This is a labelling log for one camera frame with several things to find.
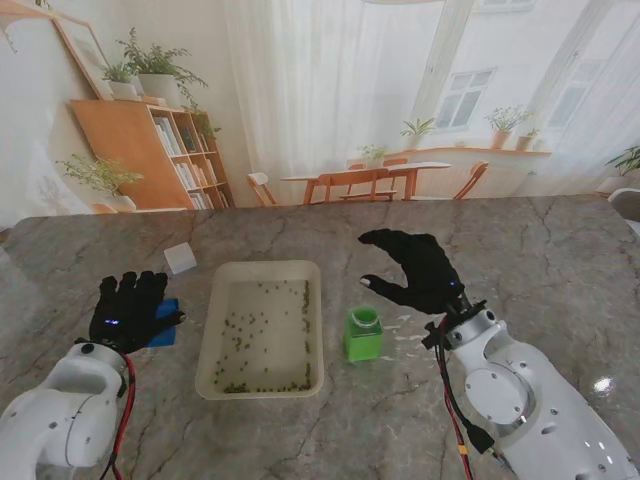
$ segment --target black glove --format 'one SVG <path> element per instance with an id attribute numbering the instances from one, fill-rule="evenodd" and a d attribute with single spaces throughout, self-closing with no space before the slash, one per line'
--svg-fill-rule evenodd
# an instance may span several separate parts
<path id="1" fill-rule="evenodd" d="M 460 308 L 458 297 L 464 292 L 464 284 L 433 235 L 385 228 L 364 233 L 358 240 L 387 252 L 407 276 L 406 288 L 376 275 L 362 277 L 360 281 L 378 295 L 430 315 L 446 312 L 447 304 Z"/>
<path id="2" fill-rule="evenodd" d="M 127 272 L 120 280 L 102 279 L 100 300 L 89 326 L 90 341 L 112 346 L 124 353 L 145 347 L 156 335 L 181 323 L 185 316 L 177 311 L 156 319 L 164 298 L 167 274 L 145 271 L 136 283 L 136 274 Z"/>

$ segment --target gray marble table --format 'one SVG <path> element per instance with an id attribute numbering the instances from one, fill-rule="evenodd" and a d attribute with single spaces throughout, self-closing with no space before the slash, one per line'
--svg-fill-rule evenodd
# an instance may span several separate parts
<path id="1" fill-rule="evenodd" d="M 134 355 L 125 478 L 463 478 L 436 363 L 419 343 L 429 317 L 358 283 L 365 273 L 402 281 L 383 252 L 357 242 L 379 227 L 434 234 L 469 296 L 488 299 L 512 335 L 541 349 L 640 455 L 640 243 L 594 196 L 25 220 L 0 249 L 0 408 L 87 334 L 100 279 L 167 270 L 163 250 L 188 241 L 198 267 L 174 276 L 168 294 L 189 321 L 175 346 Z M 194 375 L 213 273 L 228 261 L 281 259 L 311 260 L 322 271 L 322 390 L 298 400 L 202 399 Z M 361 303 L 384 318 L 383 358 L 352 365 L 342 352 L 343 318 Z M 460 365 L 450 365 L 460 394 Z M 612 388 L 595 392 L 603 376 Z M 478 479 L 511 478 L 474 452 L 471 464 Z M 78 469 L 75 478 L 99 473 Z"/>

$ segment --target white cube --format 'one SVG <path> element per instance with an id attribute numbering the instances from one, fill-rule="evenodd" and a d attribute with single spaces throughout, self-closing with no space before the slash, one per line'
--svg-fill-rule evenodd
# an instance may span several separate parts
<path id="1" fill-rule="evenodd" d="M 198 264 L 188 243 L 181 243 L 175 247 L 167 248 L 164 251 L 164 256 L 167 257 L 171 272 L 174 274 L 189 270 Z"/>

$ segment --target window frame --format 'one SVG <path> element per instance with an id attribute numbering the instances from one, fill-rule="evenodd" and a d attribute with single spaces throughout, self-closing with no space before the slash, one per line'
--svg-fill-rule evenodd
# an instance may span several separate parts
<path id="1" fill-rule="evenodd" d="M 581 81 L 574 80 L 573 77 L 578 72 L 578 68 L 580 68 L 580 66 L 584 65 L 584 64 L 595 64 L 597 66 L 597 70 L 594 73 L 593 78 L 591 80 L 589 80 L 588 82 L 581 82 Z M 547 116 L 547 119 L 544 122 L 544 130 L 545 131 L 547 131 L 547 132 L 561 132 L 565 128 L 567 128 L 567 126 L 569 126 L 569 124 L 573 121 L 573 117 L 575 117 L 576 112 L 580 109 L 580 107 L 584 103 L 585 98 L 587 97 L 587 95 L 589 95 L 589 91 L 591 90 L 593 85 L 598 80 L 598 77 L 602 73 L 604 65 L 605 65 L 605 61 L 597 60 L 597 59 L 581 60 L 581 61 L 577 62 L 577 65 L 573 69 L 573 72 L 571 72 L 571 77 L 569 78 L 569 80 L 566 82 L 566 84 L 562 88 L 562 91 L 560 92 L 560 94 L 558 95 L 558 98 L 554 102 L 553 107 L 549 111 L 549 115 Z M 580 98 L 580 101 L 573 108 L 573 111 L 571 112 L 571 114 L 567 117 L 567 121 L 564 123 L 564 125 L 556 125 L 556 126 L 550 125 L 551 119 L 553 118 L 554 114 L 556 113 L 556 110 L 560 106 L 560 103 L 564 99 L 565 94 L 567 93 L 567 91 L 570 88 L 577 88 L 577 87 L 584 88 L 584 93 L 582 94 L 582 97 Z"/>
<path id="2" fill-rule="evenodd" d="M 485 95 L 485 92 L 487 91 L 487 87 L 489 86 L 489 83 L 491 82 L 491 80 L 493 80 L 493 77 L 496 74 L 496 71 L 498 70 L 498 67 L 488 67 L 488 68 L 481 68 L 478 70 L 470 70 L 470 71 L 466 71 L 466 72 L 456 72 L 456 73 L 452 73 L 449 75 L 449 78 L 447 79 L 447 83 L 446 83 L 446 89 L 443 89 L 443 94 L 440 97 L 440 100 L 438 101 L 438 108 L 436 109 L 435 115 L 434 115 L 434 129 L 433 129 L 433 133 L 447 133 L 447 132 L 457 132 L 457 131 L 464 131 L 467 130 L 469 128 L 469 124 L 472 122 L 475 114 L 476 114 L 476 110 L 478 108 L 478 105 L 480 105 L 480 102 L 482 102 L 482 99 Z M 487 79 L 487 82 L 482 85 L 481 87 L 471 87 L 471 82 L 473 82 L 473 77 L 479 73 L 486 73 L 489 72 L 489 78 Z M 453 86 L 453 82 L 455 81 L 456 77 L 462 76 L 462 75 L 471 75 L 471 80 L 469 81 L 469 86 L 465 87 L 464 89 L 460 89 L 460 90 L 451 90 L 451 87 Z M 473 107 L 473 110 L 471 111 L 471 114 L 469 115 L 469 118 L 467 119 L 467 123 L 465 123 L 464 125 L 458 125 L 458 126 L 452 126 L 451 124 L 453 123 L 453 121 L 456 118 L 456 115 L 458 114 L 458 111 L 460 109 L 460 105 L 462 104 L 463 100 L 464 100 L 464 96 L 469 93 L 469 92 L 473 92 L 473 91 L 479 91 L 480 92 L 480 96 L 478 97 L 478 100 L 476 101 L 475 106 Z M 445 100 L 448 97 L 451 97 L 453 95 L 457 95 L 457 94 L 461 94 L 462 97 L 460 98 L 458 104 L 456 105 L 456 109 L 454 110 L 453 115 L 451 116 L 451 120 L 449 121 L 449 126 L 447 127 L 438 127 L 437 123 L 438 123 L 438 117 L 440 116 L 440 112 L 442 111 L 442 106 L 444 105 Z"/>

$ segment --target terracotta pot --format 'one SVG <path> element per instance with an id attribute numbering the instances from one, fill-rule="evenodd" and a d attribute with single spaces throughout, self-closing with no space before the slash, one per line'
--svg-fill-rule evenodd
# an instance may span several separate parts
<path id="1" fill-rule="evenodd" d="M 496 130 L 496 132 L 493 134 L 493 142 L 491 142 L 491 148 L 493 148 L 494 150 L 502 150 L 505 142 L 509 138 L 509 135 L 511 135 L 511 132 L 508 130 Z"/>
<path id="2" fill-rule="evenodd" d="M 516 150 L 518 152 L 526 152 L 529 150 L 529 145 L 533 142 L 533 137 L 523 136 L 518 138 L 518 143 L 516 143 Z"/>

